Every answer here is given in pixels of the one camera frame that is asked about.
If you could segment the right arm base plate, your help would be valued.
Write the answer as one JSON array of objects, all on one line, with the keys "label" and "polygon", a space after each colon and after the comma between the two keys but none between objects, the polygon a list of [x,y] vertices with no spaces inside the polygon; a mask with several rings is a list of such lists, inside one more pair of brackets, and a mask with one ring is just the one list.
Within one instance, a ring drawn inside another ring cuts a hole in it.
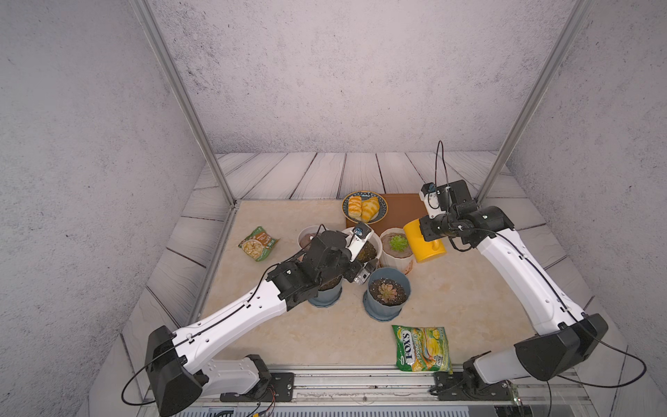
[{"label": "right arm base plate", "polygon": [[488,384],[467,372],[435,372],[428,392],[439,401],[514,401],[509,382]]}]

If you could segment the blue pot pink succulent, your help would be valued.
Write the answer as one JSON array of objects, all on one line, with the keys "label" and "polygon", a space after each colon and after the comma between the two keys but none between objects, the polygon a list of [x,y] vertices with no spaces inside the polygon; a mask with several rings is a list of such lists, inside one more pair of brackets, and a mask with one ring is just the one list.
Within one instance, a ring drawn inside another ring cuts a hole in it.
[{"label": "blue pot pink succulent", "polygon": [[398,317],[411,295],[407,276],[392,268],[377,269],[368,278],[363,306],[375,321],[392,321]]}]

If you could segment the yellow watering can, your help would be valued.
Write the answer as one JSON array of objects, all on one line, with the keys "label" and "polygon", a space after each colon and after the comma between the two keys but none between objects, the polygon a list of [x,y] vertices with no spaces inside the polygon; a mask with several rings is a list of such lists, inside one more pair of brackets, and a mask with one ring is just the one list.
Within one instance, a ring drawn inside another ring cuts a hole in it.
[{"label": "yellow watering can", "polygon": [[416,262],[429,262],[447,254],[446,247],[441,239],[426,241],[421,233],[419,220],[406,224],[403,230]]}]

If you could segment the white pot pink-green succulent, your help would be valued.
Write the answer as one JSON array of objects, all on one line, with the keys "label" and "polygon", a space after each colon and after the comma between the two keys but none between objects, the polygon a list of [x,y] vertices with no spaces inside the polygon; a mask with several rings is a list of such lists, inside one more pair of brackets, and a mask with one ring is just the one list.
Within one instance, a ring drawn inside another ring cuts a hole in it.
[{"label": "white pot pink-green succulent", "polygon": [[307,248],[312,239],[326,230],[324,225],[313,225],[303,229],[297,237],[299,248]]}]

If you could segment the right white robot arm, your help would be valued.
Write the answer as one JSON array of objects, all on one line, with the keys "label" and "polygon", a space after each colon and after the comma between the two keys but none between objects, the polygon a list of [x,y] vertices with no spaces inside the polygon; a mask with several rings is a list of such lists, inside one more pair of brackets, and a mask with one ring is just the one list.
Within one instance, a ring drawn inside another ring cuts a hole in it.
[{"label": "right white robot arm", "polygon": [[509,349],[466,361],[462,379],[472,394],[523,377],[548,382],[591,356],[608,330],[606,320],[600,314],[589,316],[559,288],[501,208],[479,208],[463,180],[426,183],[420,200],[427,215],[408,235],[411,248],[446,237],[478,250],[517,296],[536,333]]}]

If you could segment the white pot bright green succulent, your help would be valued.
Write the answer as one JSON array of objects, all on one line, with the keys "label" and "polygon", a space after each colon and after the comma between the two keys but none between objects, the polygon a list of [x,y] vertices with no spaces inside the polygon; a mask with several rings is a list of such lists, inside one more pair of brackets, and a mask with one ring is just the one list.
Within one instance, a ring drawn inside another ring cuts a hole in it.
[{"label": "white pot bright green succulent", "polygon": [[382,244],[380,265],[382,267],[396,269],[398,258],[414,258],[403,228],[387,229],[380,235],[380,239]]}]

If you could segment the blue pot red succulent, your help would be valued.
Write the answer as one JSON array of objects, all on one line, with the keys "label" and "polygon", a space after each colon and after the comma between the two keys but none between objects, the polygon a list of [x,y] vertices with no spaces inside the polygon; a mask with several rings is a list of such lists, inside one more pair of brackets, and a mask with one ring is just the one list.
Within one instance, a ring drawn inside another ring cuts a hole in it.
[{"label": "blue pot red succulent", "polygon": [[340,299],[342,294],[342,279],[339,277],[320,287],[316,297],[308,302],[317,308],[328,308]]}]

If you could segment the large white pot dark soil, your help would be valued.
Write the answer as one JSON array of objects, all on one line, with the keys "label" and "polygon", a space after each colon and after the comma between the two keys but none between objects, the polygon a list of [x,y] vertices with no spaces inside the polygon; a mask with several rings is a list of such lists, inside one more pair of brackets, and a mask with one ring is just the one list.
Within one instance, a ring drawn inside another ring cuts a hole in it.
[{"label": "large white pot dark soil", "polygon": [[375,232],[372,232],[356,257],[356,262],[359,262],[361,267],[359,269],[356,267],[347,267],[347,270],[342,275],[342,279],[350,283],[352,281],[359,284],[365,283],[379,267],[381,249],[380,238]]}]

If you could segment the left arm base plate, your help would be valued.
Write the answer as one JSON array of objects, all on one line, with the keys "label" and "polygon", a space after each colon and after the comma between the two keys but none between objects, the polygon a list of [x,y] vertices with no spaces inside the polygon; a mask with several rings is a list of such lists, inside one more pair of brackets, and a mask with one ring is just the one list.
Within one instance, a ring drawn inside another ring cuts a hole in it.
[{"label": "left arm base plate", "polygon": [[220,402],[290,402],[295,387],[294,373],[264,373],[246,394],[221,394]]}]

